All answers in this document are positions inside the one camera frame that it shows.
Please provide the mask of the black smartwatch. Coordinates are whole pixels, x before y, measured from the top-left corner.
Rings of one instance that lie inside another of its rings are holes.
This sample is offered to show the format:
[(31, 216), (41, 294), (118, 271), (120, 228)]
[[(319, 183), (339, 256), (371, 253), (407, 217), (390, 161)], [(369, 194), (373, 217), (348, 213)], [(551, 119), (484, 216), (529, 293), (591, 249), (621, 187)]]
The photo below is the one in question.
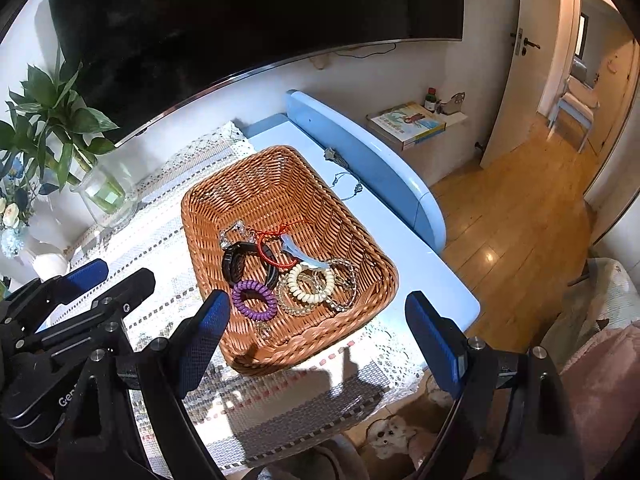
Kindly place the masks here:
[(235, 242), (224, 248), (221, 260), (221, 271), (224, 280), (233, 288), (244, 278), (247, 269), (247, 260), (257, 258), (262, 268), (266, 272), (264, 284), (269, 289), (274, 289), (279, 281), (280, 271), (272, 263), (267, 262), (258, 249), (265, 249), (268, 256), (272, 256), (272, 251), (265, 245), (257, 245), (253, 242)]

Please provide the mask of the small metal earring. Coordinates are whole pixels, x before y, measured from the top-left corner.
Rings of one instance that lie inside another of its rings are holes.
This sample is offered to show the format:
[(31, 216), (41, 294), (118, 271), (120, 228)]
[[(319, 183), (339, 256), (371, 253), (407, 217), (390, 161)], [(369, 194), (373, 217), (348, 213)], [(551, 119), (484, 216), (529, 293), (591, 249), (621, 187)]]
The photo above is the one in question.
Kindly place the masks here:
[(222, 250), (229, 248), (236, 242), (254, 243), (254, 241), (254, 231), (243, 220), (236, 220), (218, 234), (218, 245)]

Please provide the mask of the light blue hair clip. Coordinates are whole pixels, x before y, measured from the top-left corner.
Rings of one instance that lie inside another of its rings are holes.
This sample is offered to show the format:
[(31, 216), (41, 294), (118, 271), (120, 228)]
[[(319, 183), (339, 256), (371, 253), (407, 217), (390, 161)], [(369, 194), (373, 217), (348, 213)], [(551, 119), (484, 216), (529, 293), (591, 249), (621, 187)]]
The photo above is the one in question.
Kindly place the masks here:
[(307, 255), (306, 252), (303, 252), (294, 242), (292, 236), (288, 233), (283, 233), (280, 235), (281, 240), (281, 250), (285, 252), (289, 256), (296, 258), (300, 263), (303, 263), (305, 266), (311, 269), (320, 269), (326, 270), (329, 269), (330, 265), (326, 261), (321, 261), (315, 258), (312, 258), (310, 255)]

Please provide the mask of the white ribbed vase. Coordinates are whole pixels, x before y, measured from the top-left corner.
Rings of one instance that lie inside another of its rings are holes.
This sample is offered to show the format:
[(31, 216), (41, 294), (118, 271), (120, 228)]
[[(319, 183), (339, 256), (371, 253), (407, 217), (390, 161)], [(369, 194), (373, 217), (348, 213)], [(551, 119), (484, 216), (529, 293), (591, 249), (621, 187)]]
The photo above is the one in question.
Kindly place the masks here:
[(63, 254), (58, 252), (44, 252), (43, 254), (32, 254), (32, 268), (43, 280), (64, 276), (68, 272), (70, 264)]

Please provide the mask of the glass vase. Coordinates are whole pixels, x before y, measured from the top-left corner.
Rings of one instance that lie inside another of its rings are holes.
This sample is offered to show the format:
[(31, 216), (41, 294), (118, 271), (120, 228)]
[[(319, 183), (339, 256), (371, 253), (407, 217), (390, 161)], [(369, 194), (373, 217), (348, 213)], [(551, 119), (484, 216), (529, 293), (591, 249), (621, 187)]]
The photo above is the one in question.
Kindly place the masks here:
[(138, 193), (128, 169), (121, 162), (100, 162), (72, 187), (102, 228), (119, 229), (134, 216)]

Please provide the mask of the blue and white flower bouquet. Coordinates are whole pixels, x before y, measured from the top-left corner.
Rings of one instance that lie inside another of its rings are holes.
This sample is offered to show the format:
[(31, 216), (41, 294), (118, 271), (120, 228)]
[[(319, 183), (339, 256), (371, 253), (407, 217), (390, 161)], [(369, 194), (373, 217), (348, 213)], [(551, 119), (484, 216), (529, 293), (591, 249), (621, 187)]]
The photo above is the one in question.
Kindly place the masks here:
[(49, 168), (43, 179), (38, 179), (35, 163), (26, 159), (25, 154), (18, 154), (7, 157), (1, 165), (1, 252), (10, 259), (25, 249), (36, 199), (58, 190)]

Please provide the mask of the pink blanket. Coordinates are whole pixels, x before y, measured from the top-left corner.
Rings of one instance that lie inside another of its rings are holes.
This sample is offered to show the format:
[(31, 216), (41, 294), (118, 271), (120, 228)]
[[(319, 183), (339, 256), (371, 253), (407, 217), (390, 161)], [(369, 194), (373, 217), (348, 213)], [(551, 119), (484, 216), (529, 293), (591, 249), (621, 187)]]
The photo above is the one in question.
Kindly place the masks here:
[(591, 258), (541, 345), (560, 372), (587, 479), (639, 477), (639, 287)]

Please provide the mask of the striped woven table mat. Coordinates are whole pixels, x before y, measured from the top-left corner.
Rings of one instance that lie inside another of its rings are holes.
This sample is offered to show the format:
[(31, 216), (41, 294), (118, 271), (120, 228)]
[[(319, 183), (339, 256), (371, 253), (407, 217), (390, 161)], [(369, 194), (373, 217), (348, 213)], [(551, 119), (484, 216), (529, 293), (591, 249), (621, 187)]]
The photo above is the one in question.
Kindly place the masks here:
[[(411, 338), (378, 320), (397, 299), (390, 255), (286, 141), (258, 154), (236, 125), (204, 134), (139, 183), (142, 208), (101, 250), (107, 284), (140, 269), (154, 292), (126, 315), (131, 347), (169, 338), (205, 312), (194, 337), (198, 386), (183, 400), (223, 472), (296, 453), (414, 393), (424, 370)], [(294, 243), (319, 260), (342, 258), (358, 289), (337, 289), (350, 309), (279, 312), (256, 325), (234, 306), (221, 273), (220, 224), (294, 222)]]

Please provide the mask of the white stuffed toy dog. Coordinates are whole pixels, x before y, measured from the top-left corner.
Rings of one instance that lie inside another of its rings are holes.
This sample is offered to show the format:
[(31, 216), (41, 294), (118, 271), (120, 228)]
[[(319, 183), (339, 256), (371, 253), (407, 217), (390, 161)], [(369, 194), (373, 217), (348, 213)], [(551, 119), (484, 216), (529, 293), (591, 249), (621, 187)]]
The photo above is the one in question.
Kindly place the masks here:
[(410, 440), (418, 433), (399, 415), (376, 420), (368, 427), (367, 444), (379, 460), (407, 454)]

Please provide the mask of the green leafy plant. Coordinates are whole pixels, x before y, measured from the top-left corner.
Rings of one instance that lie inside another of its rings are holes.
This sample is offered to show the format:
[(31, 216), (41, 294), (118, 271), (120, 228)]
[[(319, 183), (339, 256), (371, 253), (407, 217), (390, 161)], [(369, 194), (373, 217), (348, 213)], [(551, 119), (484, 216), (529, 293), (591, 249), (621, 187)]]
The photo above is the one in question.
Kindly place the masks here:
[(30, 178), (43, 179), (50, 170), (62, 190), (81, 181), (73, 173), (73, 164), (88, 174), (99, 156), (114, 151), (115, 143), (106, 135), (118, 125), (86, 104), (76, 88), (81, 70), (81, 64), (65, 61), (56, 62), (52, 73), (27, 67), (22, 91), (11, 91), (6, 102), (10, 119), (1, 123), (3, 177), (21, 157)]

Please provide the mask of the brown wicker basket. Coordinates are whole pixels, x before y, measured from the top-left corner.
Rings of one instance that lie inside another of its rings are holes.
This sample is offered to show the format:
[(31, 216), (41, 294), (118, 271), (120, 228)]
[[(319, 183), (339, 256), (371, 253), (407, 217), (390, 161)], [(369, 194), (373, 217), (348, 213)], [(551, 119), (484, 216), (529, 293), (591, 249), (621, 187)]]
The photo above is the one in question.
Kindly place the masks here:
[(333, 294), (334, 301), (351, 305), (345, 312), (327, 304), (305, 316), (279, 312), (262, 335), (255, 322), (233, 310), (220, 351), (244, 375), (268, 375), (332, 346), (389, 306), (399, 288), (393, 261), (289, 146), (267, 148), (194, 184), (183, 195), (181, 219), (202, 296), (214, 289), (231, 290), (222, 276), (218, 234), (236, 220), (243, 220), (255, 240), (267, 245), (280, 272), (293, 260), (281, 250), (283, 233), (312, 258), (340, 258), (355, 268), (355, 288), (340, 286)]

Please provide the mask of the black television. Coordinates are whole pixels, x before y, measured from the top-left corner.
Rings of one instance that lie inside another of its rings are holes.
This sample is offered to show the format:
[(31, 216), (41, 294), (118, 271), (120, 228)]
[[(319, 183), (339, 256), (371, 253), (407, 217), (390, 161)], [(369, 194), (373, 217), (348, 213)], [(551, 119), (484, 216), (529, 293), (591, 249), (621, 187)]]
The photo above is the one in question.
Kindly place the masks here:
[(49, 0), (62, 53), (114, 142), (234, 76), (394, 40), (458, 40), (464, 0)]

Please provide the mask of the colourful book on shelf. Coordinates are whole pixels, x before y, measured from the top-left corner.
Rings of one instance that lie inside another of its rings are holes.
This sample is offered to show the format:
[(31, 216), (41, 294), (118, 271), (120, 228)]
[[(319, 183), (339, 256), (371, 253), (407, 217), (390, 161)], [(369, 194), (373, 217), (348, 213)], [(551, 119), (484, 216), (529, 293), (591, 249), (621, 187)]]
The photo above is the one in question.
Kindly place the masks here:
[(416, 102), (382, 110), (367, 117), (369, 129), (395, 151), (413, 148), (446, 130), (446, 124)]

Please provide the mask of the blue chair in hallway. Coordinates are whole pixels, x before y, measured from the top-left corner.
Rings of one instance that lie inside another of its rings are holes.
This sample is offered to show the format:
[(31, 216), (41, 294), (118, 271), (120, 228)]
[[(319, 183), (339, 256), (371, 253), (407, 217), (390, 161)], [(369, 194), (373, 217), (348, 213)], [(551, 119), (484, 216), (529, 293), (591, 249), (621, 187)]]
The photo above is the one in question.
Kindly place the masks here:
[(552, 136), (552, 133), (554, 133), (554, 126), (560, 112), (565, 112), (567, 115), (570, 115), (571, 118), (574, 118), (584, 129), (582, 142), (580, 142), (578, 148), (578, 152), (581, 153), (594, 126), (594, 113), (599, 107), (600, 103), (597, 93), (593, 88), (586, 86), (574, 76), (568, 76), (564, 82), (561, 95), (552, 106), (549, 115), (549, 136)]

